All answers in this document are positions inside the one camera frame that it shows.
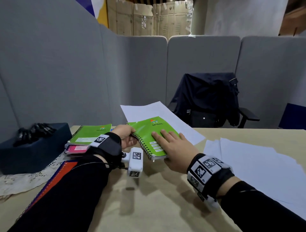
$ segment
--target chair armrest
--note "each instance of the chair armrest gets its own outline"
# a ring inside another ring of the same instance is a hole
[[[238,111],[243,117],[246,117],[247,120],[260,121],[260,118],[253,114],[251,111],[249,111],[247,108],[239,107]]]
[[[168,105],[168,109],[173,113],[175,108],[177,106],[177,102],[171,102],[169,105]]]

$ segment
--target hand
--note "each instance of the hand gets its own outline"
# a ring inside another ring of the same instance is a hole
[[[124,149],[136,145],[137,139],[131,136],[135,131],[136,130],[130,125],[118,125],[112,130],[112,133],[120,136],[121,146],[122,149]]]
[[[166,165],[172,171],[186,174],[192,159],[200,152],[182,133],[179,133],[179,138],[171,131],[167,133],[165,130],[161,130],[160,132],[163,137],[156,132],[152,132],[152,136],[168,155],[168,158],[164,159]]]

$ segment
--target black sleeve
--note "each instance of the black sleeve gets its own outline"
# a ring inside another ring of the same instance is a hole
[[[86,232],[111,169],[96,156],[84,156],[9,229]]]
[[[243,232],[306,231],[306,221],[247,183],[236,183],[221,208]]]

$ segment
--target spiral binding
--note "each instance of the spiral binding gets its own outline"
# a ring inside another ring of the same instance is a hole
[[[150,151],[150,149],[148,148],[148,146],[146,145],[146,143],[144,142],[144,140],[140,137],[139,134],[137,133],[133,133],[132,136],[134,138],[136,138],[140,144],[140,147],[144,150],[144,152],[147,154],[147,157],[149,158],[149,160],[152,159],[152,155],[153,153]]]
[[[80,126],[80,128],[72,135],[72,139],[80,132],[82,128],[83,126]]]

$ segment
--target gray fabric divider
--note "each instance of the gray fabric divider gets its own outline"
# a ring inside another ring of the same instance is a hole
[[[126,123],[120,105],[165,104],[167,39],[119,36],[100,25],[112,123]]]
[[[18,123],[0,77],[0,143],[11,138],[18,130]]]
[[[168,42],[166,105],[185,73],[235,72],[238,36],[173,36]]]
[[[260,117],[246,128],[277,128],[306,72],[306,38],[250,36],[242,39],[236,77],[239,105]]]
[[[0,2],[0,72],[20,126],[111,122],[100,25],[75,0]]]

